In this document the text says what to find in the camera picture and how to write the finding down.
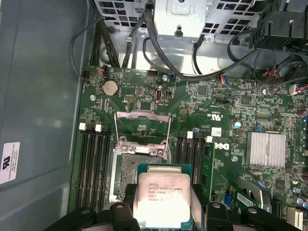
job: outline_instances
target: integrated circuit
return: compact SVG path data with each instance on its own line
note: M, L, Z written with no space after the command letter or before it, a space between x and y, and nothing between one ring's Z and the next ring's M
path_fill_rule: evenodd
M285 180L276 179L275 188L277 190L285 190Z
M241 105L249 105L251 97L249 95L243 95L241 99Z
M198 95L206 95L207 87L206 86L199 86L198 87Z

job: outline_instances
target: heatsink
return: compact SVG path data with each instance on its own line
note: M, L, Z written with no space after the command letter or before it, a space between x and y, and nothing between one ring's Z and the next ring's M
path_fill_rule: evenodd
M249 132L246 164L263 167L284 167L285 135Z

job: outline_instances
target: ram slot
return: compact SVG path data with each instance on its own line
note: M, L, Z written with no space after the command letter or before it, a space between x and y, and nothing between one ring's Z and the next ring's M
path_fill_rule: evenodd
M92 171L92 164L93 164L93 156L94 156L94 150L95 145L97 142L97 135L95 133L92 134L91 143L89 145L89 148L87 150L87 164L84 171L84 177L85 177L85 198L84 198L84 205L89 206L90 204L90 186L91 186L91 171Z
M83 133L82 145L81 145L81 160L79 167L79 176L78 176L78 192L77 192L77 207L84 206L84 197L85 197L85 168L87 164L87 150L92 140L91 132L85 131Z
M193 184L199 184L200 178L201 178L201 167L202 167L202 141L204 139L201 139L199 137L199 134L196 133L195 137L193 139L193 162L192 162L192 169L193 169Z
M103 148L103 135L99 134L99 141L98 141L98 146L97 146L97 155L96 155L96 162L95 162L95 174L94 174L94 193L93 193L93 197L92 197L92 204L93 204L93 208L97 211L98 210L98 203L99 203L99 194L101 193L101 175L100 173L100 169L101 169L101 164L102 164L102 148Z
M90 186L89 186L89 200L88 200L88 207L93 207L94 205L94 198L96 195L96 179L98 177L98 162L99 162L99 155L100 155L100 146L101 146L101 135L100 133L95 134L95 145L91 160L91 167L90 167Z
M108 198L105 194L108 184L108 160L109 160L109 153L110 153L110 132L108 130L104 131L104 135L102 137L102 152L101 152L101 164L100 164L100 172L99 175L101 176L100 180L100 193L99 193L99 200L97 204L98 212L103 211L103 207L106 204L106 199Z
M183 132L179 132L177 137L177 149L175 153L174 164L182 164L181 162L181 156L184 153L184 140L185 140L185 134L183 135Z

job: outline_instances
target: white slot latch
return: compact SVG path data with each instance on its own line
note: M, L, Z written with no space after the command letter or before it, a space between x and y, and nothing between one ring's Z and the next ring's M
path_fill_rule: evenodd
M85 131L87 129L86 123L79 124L79 130Z

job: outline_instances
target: white sticker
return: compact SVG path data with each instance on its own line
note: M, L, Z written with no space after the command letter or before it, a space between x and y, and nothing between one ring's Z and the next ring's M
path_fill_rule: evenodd
M211 136L221 137L221 128L212 128Z
M254 203L252 201L248 200L246 197L239 193L237 193L237 199L248 207L254 206Z
M16 178L19 146L20 142L4 144L0 168L0 184Z

